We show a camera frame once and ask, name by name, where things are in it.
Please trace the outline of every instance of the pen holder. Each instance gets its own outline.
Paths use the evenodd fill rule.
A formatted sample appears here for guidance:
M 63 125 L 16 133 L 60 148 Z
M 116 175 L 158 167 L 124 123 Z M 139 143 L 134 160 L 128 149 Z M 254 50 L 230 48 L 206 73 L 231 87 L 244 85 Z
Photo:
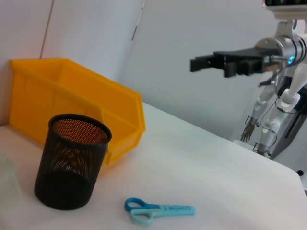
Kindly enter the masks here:
M 104 124 L 90 117 L 53 117 L 35 183 L 37 198 L 61 210 L 86 205 L 111 136 Z

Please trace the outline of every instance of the yellow plastic bin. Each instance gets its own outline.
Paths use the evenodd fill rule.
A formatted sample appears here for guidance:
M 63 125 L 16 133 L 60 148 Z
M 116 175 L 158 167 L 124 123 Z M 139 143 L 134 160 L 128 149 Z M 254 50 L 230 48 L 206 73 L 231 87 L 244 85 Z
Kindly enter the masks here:
M 48 122 L 58 114 L 103 122 L 112 140 L 103 164 L 136 147 L 145 131 L 141 95 L 68 59 L 12 60 L 10 124 L 44 144 Z

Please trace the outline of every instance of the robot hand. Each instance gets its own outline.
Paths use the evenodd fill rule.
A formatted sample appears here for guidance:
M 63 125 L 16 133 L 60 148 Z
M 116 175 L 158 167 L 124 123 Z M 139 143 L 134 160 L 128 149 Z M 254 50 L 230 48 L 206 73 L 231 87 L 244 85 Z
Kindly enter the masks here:
M 248 123 L 244 129 L 244 132 L 241 135 L 241 141 L 247 142 L 250 140 L 252 133 L 254 132 L 255 125 Z

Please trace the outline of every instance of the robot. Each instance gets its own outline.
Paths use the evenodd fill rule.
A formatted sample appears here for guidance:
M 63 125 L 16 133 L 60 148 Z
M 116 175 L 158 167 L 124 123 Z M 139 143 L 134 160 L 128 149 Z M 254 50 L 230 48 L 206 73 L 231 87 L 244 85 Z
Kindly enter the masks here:
M 274 37 L 261 39 L 250 49 L 218 51 L 213 55 L 195 57 L 190 61 L 190 71 L 222 69 L 226 78 L 273 71 L 267 81 L 259 84 L 264 89 L 241 140 L 247 141 L 255 126 L 262 126 L 260 117 L 267 109 L 268 101 L 276 94 L 274 109 L 262 126 L 259 143 L 254 146 L 258 154 L 274 159 L 291 144 L 307 118 L 307 28 L 304 34 L 298 35 L 296 31 L 297 20 L 307 20 L 307 0 L 265 0 L 263 5 L 280 20 Z M 295 115 L 284 127 L 290 114 Z M 271 151 L 279 130 L 284 130 L 279 134 L 282 141 Z

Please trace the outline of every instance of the blue scissors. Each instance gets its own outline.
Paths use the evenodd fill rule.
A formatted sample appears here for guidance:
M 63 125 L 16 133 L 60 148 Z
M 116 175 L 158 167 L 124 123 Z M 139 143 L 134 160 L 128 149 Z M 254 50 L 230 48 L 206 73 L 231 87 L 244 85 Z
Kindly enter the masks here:
M 137 203 L 140 207 L 132 207 L 130 203 Z M 125 209 L 130 212 L 132 221 L 142 224 L 150 225 L 154 217 L 162 216 L 178 216 L 178 215 L 194 215 L 196 212 L 193 206 L 184 205 L 152 205 L 147 204 L 139 198 L 129 198 L 125 202 Z M 148 219 L 142 219 L 138 215 L 145 215 Z

